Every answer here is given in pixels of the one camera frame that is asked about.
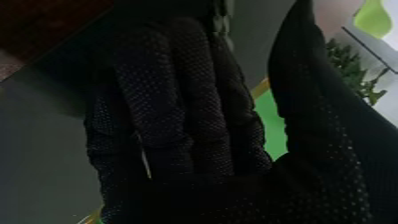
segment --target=white wall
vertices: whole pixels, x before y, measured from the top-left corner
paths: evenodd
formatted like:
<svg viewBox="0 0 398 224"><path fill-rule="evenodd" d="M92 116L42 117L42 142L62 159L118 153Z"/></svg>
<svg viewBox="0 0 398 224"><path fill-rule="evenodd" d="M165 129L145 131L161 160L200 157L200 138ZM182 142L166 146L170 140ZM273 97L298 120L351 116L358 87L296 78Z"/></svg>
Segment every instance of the white wall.
<svg viewBox="0 0 398 224"><path fill-rule="evenodd" d="M353 23L349 20L344 24L348 31L353 33L365 46L371 48L378 57L381 57L389 66L398 70L398 52L392 50L381 40L374 39L365 33L357 30L351 24ZM367 79L373 78L385 68L381 62L376 60L369 51L364 49L358 42L353 40L342 30L339 30L339 32L335 33L333 38L357 50L362 57L362 68L369 69ZM390 123L398 126L398 75L392 72L389 72L381 77L376 89L387 90L387 94L374 105L374 109L389 119Z"/></svg>
<svg viewBox="0 0 398 224"><path fill-rule="evenodd" d="M314 0L316 23L326 39L355 14L364 0Z"/></svg>

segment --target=wall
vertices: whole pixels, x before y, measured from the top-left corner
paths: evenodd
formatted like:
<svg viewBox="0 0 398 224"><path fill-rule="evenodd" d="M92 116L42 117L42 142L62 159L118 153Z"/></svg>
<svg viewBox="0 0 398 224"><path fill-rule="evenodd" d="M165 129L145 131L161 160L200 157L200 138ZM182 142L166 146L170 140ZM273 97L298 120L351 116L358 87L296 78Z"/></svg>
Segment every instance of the wall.
<svg viewBox="0 0 398 224"><path fill-rule="evenodd" d="M351 18L364 0L314 0L316 23L326 39L339 32L341 25Z"/></svg>
<svg viewBox="0 0 398 224"><path fill-rule="evenodd" d="M248 88L257 86L266 77L269 50L293 2L293 0L234 0L230 39Z"/></svg>
<svg viewBox="0 0 398 224"><path fill-rule="evenodd" d="M0 89L1 223L74 224L101 204L76 116L81 101L33 69Z"/></svg>
<svg viewBox="0 0 398 224"><path fill-rule="evenodd" d="M374 39L362 31L357 30L351 24L353 23L349 20L344 24L348 31L373 50L378 57L381 57L381 59L385 60L392 69L398 70L398 51L392 50L381 40ZM362 68L369 70L365 79L371 79L380 74L380 71L385 68L381 62L376 60L369 51L364 49L360 43L355 41L355 39L349 37L342 30L339 30L337 34L333 35L333 38L342 44L353 47L362 58ZM387 94L374 105L374 109L383 115L383 117L389 119L390 123L398 126L398 75L392 72L389 72L381 77L376 85L376 90L387 90Z"/></svg>

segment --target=black glove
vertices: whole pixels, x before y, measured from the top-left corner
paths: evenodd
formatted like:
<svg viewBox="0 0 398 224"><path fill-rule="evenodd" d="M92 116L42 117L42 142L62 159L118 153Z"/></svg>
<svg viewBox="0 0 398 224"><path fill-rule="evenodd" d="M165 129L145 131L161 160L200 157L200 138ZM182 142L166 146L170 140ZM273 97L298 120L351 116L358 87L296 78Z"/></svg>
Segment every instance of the black glove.
<svg viewBox="0 0 398 224"><path fill-rule="evenodd" d="M351 111L365 110L380 131L396 136L396 130L326 63L310 1L300 0L291 9L269 59L289 136L289 153L273 164L223 40L191 18L149 23L118 38L85 120L102 222L351 224L371 223L373 213L394 223L385 212L396 209L394 200L369 207L381 194L362 175L357 155L367 148Z"/></svg>

